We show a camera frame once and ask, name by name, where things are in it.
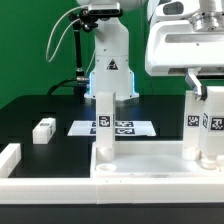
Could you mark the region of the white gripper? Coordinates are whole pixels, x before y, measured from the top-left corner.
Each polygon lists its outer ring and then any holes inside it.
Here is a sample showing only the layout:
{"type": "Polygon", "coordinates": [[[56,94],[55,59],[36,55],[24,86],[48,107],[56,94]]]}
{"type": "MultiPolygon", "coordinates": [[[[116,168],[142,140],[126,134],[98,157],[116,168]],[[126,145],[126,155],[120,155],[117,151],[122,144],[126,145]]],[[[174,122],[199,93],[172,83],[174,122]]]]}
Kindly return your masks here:
{"type": "Polygon", "coordinates": [[[224,32],[195,32],[187,20],[156,23],[150,30],[146,47],[147,73],[151,76],[185,74],[195,99],[201,100],[202,84],[195,68],[200,75],[224,73],[224,32]]]}

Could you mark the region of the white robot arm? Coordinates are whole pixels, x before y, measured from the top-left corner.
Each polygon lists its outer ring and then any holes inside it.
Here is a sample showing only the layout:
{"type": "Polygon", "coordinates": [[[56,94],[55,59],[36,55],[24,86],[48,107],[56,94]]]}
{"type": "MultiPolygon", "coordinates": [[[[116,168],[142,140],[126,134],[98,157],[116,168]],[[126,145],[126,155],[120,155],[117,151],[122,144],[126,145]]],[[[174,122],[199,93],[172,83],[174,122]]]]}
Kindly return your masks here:
{"type": "Polygon", "coordinates": [[[114,92],[118,101],[136,98],[129,68],[129,32],[123,13],[147,7],[150,25],[145,70],[151,76],[183,75],[195,98],[207,98],[199,78],[224,78],[224,0],[76,0],[85,30],[95,35],[95,67],[87,98],[114,92]]]}

